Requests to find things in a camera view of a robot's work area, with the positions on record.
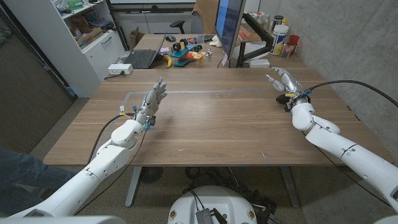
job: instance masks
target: monitor arm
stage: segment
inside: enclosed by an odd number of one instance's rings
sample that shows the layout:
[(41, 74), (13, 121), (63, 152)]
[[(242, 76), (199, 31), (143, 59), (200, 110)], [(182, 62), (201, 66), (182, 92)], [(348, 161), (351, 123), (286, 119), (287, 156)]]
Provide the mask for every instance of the monitor arm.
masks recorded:
[(272, 43), (274, 42), (274, 38), (265, 31), (260, 24), (252, 17), (249, 13), (243, 14), (243, 19), (249, 24), (249, 26), (260, 36), (262, 41), (266, 42), (266, 46), (255, 51), (244, 54), (244, 49), (246, 47), (246, 42), (241, 42), (241, 48), (239, 49), (238, 61), (236, 63), (237, 68), (241, 68), (243, 66), (243, 62), (264, 53), (267, 53), (272, 48)]

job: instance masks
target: cable clip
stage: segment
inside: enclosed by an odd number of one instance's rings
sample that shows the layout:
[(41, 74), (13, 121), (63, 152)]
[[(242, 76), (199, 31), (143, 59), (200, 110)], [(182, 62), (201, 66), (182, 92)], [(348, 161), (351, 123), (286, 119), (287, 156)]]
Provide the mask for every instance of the cable clip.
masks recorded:
[(305, 92), (304, 92), (304, 95), (308, 95), (308, 94), (311, 94), (312, 93), (312, 90), (306, 90)]

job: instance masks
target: table leg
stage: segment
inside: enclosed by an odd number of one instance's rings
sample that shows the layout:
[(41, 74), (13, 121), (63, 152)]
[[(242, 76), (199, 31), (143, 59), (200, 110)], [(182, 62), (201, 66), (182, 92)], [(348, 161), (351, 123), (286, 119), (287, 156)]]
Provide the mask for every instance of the table leg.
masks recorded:
[(127, 191), (126, 201), (124, 203), (127, 207), (131, 207), (134, 203), (134, 197), (136, 196), (136, 192), (138, 189), (138, 181), (141, 174), (141, 168), (142, 167), (134, 167), (132, 170), (130, 186), (129, 190)]
[(297, 196), (296, 188), (294, 186), (292, 173), (290, 171), (289, 166), (281, 166), (279, 167), (280, 173), (282, 174), (282, 178), (284, 180), (284, 184), (286, 187), (287, 194), (290, 199), (290, 203), (294, 208), (299, 208), (300, 201), (299, 197)]

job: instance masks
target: laptop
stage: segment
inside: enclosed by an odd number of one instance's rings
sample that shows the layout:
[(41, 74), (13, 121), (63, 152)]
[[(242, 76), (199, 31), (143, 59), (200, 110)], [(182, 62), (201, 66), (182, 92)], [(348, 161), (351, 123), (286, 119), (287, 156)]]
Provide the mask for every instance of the laptop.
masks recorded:
[(156, 50), (133, 50), (124, 63), (130, 63), (134, 69), (148, 69), (159, 53), (165, 38), (166, 34)]

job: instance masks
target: wall outlet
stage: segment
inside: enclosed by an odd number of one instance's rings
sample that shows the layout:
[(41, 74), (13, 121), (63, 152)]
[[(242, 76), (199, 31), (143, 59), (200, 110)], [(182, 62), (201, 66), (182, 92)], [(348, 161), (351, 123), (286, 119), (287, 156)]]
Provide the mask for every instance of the wall outlet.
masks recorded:
[(119, 75), (122, 71), (124, 71), (125, 75), (129, 75), (132, 72), (131, 64), (112, 64), (108, 68), (111, 75)]

